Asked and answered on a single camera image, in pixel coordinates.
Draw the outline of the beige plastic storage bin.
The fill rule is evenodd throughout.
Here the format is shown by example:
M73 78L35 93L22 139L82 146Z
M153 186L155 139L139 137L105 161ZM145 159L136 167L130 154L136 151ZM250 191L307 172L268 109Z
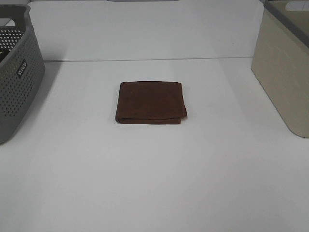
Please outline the beige plastic storage bin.
M251 70L287 128L309 136L309 2L266 0Z

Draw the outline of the grey perforated plastic basket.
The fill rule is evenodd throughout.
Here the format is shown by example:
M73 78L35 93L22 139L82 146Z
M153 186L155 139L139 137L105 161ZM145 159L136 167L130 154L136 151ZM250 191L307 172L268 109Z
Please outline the grey perforated plastic basket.
M45 74L27 5L2 4L0 17L0 142L10 140L31 106Z

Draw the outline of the brown towel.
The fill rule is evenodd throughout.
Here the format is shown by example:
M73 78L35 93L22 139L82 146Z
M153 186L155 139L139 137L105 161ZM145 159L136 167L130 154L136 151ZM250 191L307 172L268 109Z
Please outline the brown towel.
M115 120L120 124L180 124L187 117L179 82L122 82Z

